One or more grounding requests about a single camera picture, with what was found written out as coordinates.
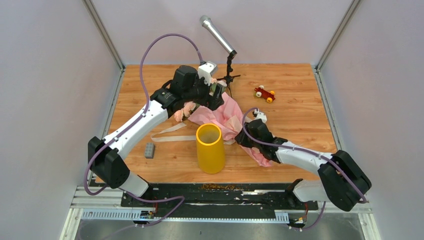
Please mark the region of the pink flower bouquet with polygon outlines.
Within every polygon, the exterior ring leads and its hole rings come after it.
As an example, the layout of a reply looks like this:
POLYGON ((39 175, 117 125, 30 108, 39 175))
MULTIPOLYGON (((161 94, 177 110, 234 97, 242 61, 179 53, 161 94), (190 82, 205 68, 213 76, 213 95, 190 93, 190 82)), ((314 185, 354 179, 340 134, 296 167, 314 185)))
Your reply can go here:
POLYGON ((177 122, 189 120, 197 125, 215 124, 222 132, 223 140, 234 142, 236 136, 243 130, 243 113, 238 103, 226 92, 222 96, 224 104, 216 110, 189 101, 183 108, 177 110, 173 117, 177 122))

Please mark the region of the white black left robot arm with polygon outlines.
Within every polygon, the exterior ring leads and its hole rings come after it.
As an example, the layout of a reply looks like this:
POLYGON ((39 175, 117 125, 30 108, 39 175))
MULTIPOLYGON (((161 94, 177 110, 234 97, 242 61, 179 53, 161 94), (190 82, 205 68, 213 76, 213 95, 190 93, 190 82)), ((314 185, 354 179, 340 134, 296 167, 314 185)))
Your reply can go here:
POLYGON ((149 96, 146 105, 130 120, 103 139, 94 136, 88 142, 88 169, 110 188, 126 191, 140 206, 149 206, 153 201, 149 183, 131 172, 124 160, 140 140, 185 103, 195 102, 211 110, 221 106, 223 86, 218 84, 211 90, 212 76, 217 70, 217 65, 210 61, 198 68, 179 66, 173 78, 149 96))

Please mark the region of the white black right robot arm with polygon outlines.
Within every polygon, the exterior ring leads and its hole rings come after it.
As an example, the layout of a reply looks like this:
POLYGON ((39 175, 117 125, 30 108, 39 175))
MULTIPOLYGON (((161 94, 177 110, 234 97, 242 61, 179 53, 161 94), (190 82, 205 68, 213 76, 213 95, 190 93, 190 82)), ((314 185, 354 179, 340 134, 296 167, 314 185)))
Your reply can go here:
POLYGON ((367 201, 365 194, 372 183, 344 150, 330 153, 303 148, 274 136, 260 119, 245 123, 235 141, 243 147, 258 149, 266 160, 296 166, 319 177, 317 181, 301 180, 285 195, 286 204, 292 209, 309 201, 329 201, 349 212, 356 204, 367 201))

